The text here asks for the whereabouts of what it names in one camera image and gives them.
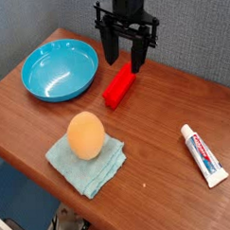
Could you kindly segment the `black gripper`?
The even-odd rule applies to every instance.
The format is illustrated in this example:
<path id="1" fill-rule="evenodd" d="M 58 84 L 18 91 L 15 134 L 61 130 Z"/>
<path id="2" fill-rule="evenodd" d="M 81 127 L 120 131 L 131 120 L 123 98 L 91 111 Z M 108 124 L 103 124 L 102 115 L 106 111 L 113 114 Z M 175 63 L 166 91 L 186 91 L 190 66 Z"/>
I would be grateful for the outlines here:
<path id="1" fill-rule="evenodd" d="M 136 74 L 145 62 L 148 46 L 157 46 L 159 20 L 144 9 L 144 0 L 96 1 L 95 28 L 100 30 L 105 59 L 113 65 L 119 56 L 118 36 L 133 41 L 131 71 Z"/>

